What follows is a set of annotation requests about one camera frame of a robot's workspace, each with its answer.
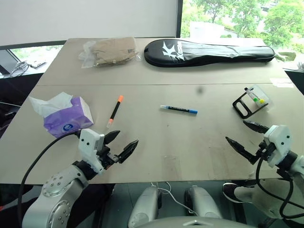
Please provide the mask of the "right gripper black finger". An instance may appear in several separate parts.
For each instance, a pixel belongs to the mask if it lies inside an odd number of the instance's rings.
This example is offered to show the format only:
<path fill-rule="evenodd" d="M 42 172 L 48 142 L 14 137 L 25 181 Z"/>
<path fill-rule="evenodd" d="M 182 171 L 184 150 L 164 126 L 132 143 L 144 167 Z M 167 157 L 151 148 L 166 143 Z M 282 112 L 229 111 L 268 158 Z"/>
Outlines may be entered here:
<path fill-rule="evenodd" d="M 252 155 L 248 151 L 245 150 L 245 147 L 236 142 L 235 140 L 225 137 L 227 142 L 230 144 L 230 146 L 241 156 L 243 156 L 245 159 L 247 159 L 252 165 L 255 164 L 258 160 L 257 156 Z"/>
<path fill-rule="evenodd" d="M 254 121 L 243 120 L 243 124 L 257 133 L 265 134 L 269 130 L 269 127 L 263 126 L 260 123 Z"/>

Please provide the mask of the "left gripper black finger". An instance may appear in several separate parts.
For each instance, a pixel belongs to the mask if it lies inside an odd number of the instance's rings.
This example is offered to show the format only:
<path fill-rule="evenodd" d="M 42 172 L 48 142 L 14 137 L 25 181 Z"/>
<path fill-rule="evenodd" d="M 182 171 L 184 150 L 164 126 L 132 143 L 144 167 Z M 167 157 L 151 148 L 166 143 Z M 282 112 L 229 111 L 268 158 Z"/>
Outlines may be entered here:
<path fill-rule="evenodd" d="M 135 140 L 125 146 L 123 151 L 118 155 L 118 162 L 123 163 L 135 150 L 139 140 Z"/>
<path fill-rule="evenodd" d="M 120 130 L 115 130 L 115 131 L 111 131 L 111 132 L 107 133 L 104 136 L 104 144 L 109 144 L 110 142 L 112 142 L 119 133 L 120 133 Z"/>

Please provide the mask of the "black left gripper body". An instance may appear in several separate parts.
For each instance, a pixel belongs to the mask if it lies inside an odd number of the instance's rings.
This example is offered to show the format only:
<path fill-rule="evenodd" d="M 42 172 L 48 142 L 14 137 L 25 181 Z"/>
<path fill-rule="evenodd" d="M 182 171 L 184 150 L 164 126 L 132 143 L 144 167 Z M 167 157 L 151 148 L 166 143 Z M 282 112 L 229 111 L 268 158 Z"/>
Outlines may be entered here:
<path fill-rule="evenodd" d="M 118 156 L 111 154 L 110 148 L 106 145 L 103 145 L 101 150 L 98 150 L 96 154 L 105 170 L 109 169 L 113 164 L 118 163 L 119 161 Z"/>

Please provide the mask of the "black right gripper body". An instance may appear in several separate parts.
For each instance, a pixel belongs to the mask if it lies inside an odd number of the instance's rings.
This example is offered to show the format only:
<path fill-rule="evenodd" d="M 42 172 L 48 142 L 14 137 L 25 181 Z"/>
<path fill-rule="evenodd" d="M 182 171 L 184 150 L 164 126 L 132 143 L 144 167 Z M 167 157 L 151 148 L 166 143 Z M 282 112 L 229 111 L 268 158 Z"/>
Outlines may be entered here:
<path fill-rule="evenodd" d="M 262 141 L 259 144 L 259 148 L 256 152 L 256 161 L 259 160 L 260 158 L 262 160 L 267 161 L 275 150 L 276 150 L 276 146 L 273 142 L 267 144 L 265 141 Z"/>

